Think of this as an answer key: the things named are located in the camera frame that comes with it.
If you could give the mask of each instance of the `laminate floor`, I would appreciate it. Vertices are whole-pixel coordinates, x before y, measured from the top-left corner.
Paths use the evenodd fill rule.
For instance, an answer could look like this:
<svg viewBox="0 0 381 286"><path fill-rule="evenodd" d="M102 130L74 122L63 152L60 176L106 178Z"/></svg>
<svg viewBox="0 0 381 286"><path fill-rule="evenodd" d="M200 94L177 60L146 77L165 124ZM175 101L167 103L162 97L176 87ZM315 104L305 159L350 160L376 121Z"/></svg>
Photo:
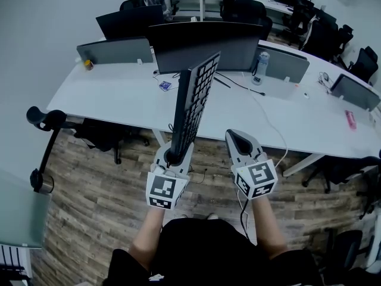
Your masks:
<svg viewBox="0 0 381 286"><path fill-rule="evenodd" d="M47 167L55 189L46 221L45 245L32 251L35 285L76 285L85 281L101 285L113 249L129 247L148 209L146 177L158 149L150 130L142 130L141 134L150 140L150 146L139 141L124 144L122 163L117 166L112 152L90 150L70 131L61 131ZM282 150L266 151L274 161L283 155ZM313 180L308 188L301 185L313 167L287 179L281 176L282 170L305 156L289 152L280 164L276 191L269 196L290 248L325 251L327 227L340 232L360 229L364 232L362 247L367 246L375 216L369 214L358 220L364 202L356 197L356 191L364 185L361 178L325 194L322 178ZM242 232L241 208L230 180L231 163L225 143L197 138L191 164L193 182L176 210L167 211L165 222L182 214L203 218L213 212ZM248 232L254 238L249 207L248 212Z"/></svg>

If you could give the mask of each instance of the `plastic bottle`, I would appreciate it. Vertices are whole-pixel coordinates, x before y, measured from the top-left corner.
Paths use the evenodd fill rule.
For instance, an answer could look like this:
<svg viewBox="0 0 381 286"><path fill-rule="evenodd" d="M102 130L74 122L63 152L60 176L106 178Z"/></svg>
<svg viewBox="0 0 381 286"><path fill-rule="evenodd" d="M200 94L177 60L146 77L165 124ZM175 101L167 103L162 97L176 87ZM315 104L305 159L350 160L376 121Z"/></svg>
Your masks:
<svg viewBox="0 0 381 286"><path fill-rule="evenodd" d="M263 83L264 78L266 77L266 70L268 62L270 60L270 54L267 52L262 52L258 57L257 70L254 71L255 74L252 77L253 84L259 86Z"/></svg>

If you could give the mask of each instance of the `wall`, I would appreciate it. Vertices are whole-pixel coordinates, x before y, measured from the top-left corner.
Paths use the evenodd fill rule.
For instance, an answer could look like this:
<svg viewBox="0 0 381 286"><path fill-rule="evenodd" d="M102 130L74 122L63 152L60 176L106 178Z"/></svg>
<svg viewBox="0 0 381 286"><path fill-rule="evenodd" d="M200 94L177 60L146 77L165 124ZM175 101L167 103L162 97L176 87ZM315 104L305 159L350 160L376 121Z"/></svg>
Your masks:
<svg viewBox="0 0 381 286"><path fill-rule="evenodd" d="M356 62L360 48L371 46L381 58L380 10L381 0L313 0L317 7L326 5L326 12L337 18L337 24L342 27L347 24L354 29L354 38L350 41L343 60L349 65ZM370 81L381 91L381 75L376 73Z"/></svg>
<svg viewBox="0 0 381 286"><path fill-rule="evenodd" d="M96 16L124 0L0 0L0 179L29 186L51 133L25 114L45 110L74 67L76 46L98 40Z"/></svg>

